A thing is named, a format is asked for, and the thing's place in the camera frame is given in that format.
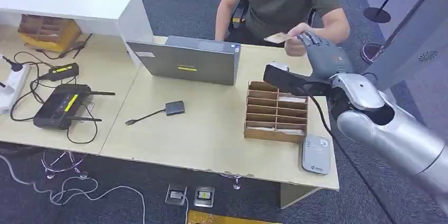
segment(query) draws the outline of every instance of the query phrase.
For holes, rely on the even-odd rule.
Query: robot finger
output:
[[[309,30],[305,31],[304,35],[306,35],[311,40],[313,45],[319,45],[320,43],[322,43],[321,38]]]
[[[313,45],[313,42],[307,35],[305,35],[305,33],[297,35],[297,38],[300,39],[300,41],[302,41],[302,43],[305,45],[305,47],[310,47]]]

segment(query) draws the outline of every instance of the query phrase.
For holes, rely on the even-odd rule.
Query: man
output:
[[[216,14],[215,40],[223,41],[231,15],[239,0],[221,0]],[[350,26],[339,0],[248,0],[246,20],[225,39],[229,42],[266,46],[285,46],[291,56],[305,54],[302,42],[297,39],[275,45],[263,39],[278,32],[298,35],[306,30],[341,43],[350,34]],[[311,9],[321,15],[324,28],[313,29],[306,22]]]

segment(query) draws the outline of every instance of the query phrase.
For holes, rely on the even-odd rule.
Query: white power strip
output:
[[[9,113],[12,105],[17,101],[25,86],[25,80],[30,73],[30,65],[24,64],[23,68],[14,72],[11,71],[6,88],[0,87],[0,115]]]

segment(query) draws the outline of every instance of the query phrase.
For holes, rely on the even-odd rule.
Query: stanchion base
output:
[[[369,7],[364,10],[364,16],[370,21],[376,23],[388,23],[390,22],[390,14],[377,7]]]

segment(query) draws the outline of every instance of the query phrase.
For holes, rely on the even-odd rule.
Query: card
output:
[[[289,39],[294,38],[294,35],[289,35],[289,34],[285,34],[283,32],[277,33],[277,34],[273,34],[270,35],[268,37],[265,38],[265,41],[271,42],[271,43],[283,43]]]

